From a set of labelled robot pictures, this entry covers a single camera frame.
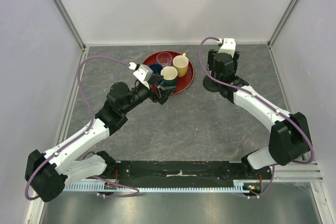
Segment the black phone stand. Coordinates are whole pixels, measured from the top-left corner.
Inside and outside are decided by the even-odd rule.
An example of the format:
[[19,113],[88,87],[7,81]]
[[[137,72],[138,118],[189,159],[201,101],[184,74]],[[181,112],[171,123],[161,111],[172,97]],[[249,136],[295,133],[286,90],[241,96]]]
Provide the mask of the black phone stand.
[[203,79],[203,87],[209,92],[219,92],[222,93],[223,89],[221,85],[213,81],[209,76],[205,76]]

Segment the black smartphone pink case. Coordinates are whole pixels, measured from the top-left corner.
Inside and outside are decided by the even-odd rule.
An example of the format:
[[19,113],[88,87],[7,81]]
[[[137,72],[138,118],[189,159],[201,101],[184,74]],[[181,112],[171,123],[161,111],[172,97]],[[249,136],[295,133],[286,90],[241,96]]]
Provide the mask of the black smartphone pink case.
[[208,51],[208,57],[207,57],[207,70],[212,71],[213,65],[214,65],[214,55],[217,54],[217,51],[214,49],[210,49]]

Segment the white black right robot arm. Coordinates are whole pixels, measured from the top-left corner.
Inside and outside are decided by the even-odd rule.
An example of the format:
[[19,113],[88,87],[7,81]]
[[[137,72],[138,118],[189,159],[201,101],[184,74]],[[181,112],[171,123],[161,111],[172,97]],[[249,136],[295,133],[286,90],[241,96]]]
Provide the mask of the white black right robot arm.
[[297,163],[300,156],[312,152],[312,143],[306,117],[300,112],[292,114],[276,107],[260,96],[248,82],[237,76],[238,60],[238,52],[230,55],[209,50],[207,70],[210,74],[204,78],[203,86],[245,109],[270,132],[268,146],[241,159],[240,172],[251,179],[262,168]]

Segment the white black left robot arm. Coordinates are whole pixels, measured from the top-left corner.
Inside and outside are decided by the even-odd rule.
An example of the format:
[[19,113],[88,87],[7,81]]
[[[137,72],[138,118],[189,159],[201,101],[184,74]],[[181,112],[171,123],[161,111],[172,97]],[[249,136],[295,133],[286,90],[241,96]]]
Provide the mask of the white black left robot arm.
[[176,89],[176,81],[153,74],[142,82],[136,80],[130,89],[124,82],[114,83],[103,107],[91,115],[90,122],[61,144],[28,155],[25,197],[43,202],[55,199],[68,185],[87,177],[111,178],[115,160],[105,151],[78,161],[77,158],[98,142],[107,139],[126,122],[126,114],[147,99],[164,104]]

